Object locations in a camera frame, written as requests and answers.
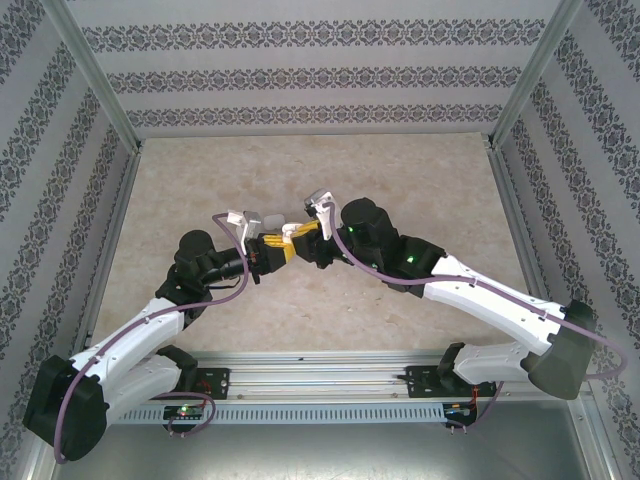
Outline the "aluminium frame post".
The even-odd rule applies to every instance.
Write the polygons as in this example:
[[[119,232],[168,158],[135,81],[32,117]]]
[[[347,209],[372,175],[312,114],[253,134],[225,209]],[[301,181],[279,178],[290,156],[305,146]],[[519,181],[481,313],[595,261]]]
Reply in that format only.
[[[129,152],[137,153],[141,140],[122,107],[106,73],[100,66],[82,29],[75,20],[66,0],[39,0],[74,57],[88,85]]]
[[[509,135],[531,92],[552,58],[553,52],[571,25],[582,3],[583,0],[559,0],[557,8],[549,19],[539,42],[516,82],[495,128],[488,136],[489,145],[493,149],[500,147]]]

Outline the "aluminium side rail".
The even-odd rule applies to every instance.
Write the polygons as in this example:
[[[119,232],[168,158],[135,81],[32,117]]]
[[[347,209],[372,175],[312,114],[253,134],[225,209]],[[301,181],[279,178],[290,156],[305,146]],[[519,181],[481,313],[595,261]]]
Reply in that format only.
[[[535,297],[547,298],[542,271],[536,260],[534,246],[529,238],[526,222],[505,161],[501,152],[491,146],[486,148],[486,153],[527,289]],[[568,401],[567,406],[589,478],[591,480],[623,480],[622,471],[605,429],[603,416],[596,402],[594,383],[584,383],[578,397]]]
[[[0,301],[0,480],[24,470],[33,438],[22,418],[41,362],[76,352],[97,318],[135,161],[111,131],[58,160],[22,229]]]

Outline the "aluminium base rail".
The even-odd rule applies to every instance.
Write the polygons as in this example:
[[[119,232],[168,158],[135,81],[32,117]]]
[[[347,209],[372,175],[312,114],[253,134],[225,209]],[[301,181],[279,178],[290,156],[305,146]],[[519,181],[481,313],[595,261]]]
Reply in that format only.
[[[191,353],[203,367],[230,370],[227,401],[242,403],[409,402],[397,377],[435,365],[439,350]]]

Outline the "small circuit board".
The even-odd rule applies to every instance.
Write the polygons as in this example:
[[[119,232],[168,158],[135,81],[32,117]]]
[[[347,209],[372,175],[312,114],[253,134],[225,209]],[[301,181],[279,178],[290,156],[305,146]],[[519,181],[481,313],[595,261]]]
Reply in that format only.
[[[165,421],[201,422],[205,417],[206,408],[200,405],[167,405],[164,407]]]
[[[444,403],[444,414],[446,418],[451,418],[463,423],[473,422],[477,418],[477,406],[474,403]]]

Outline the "grey metal shelf panel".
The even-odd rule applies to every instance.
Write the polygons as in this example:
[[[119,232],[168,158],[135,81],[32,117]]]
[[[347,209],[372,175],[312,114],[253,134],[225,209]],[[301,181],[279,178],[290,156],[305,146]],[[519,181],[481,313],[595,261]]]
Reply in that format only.
[[[186,439],[115,426],[53,480],[609,480],[568,408],[505,402],[467,432],[440,424],[215,425]]]

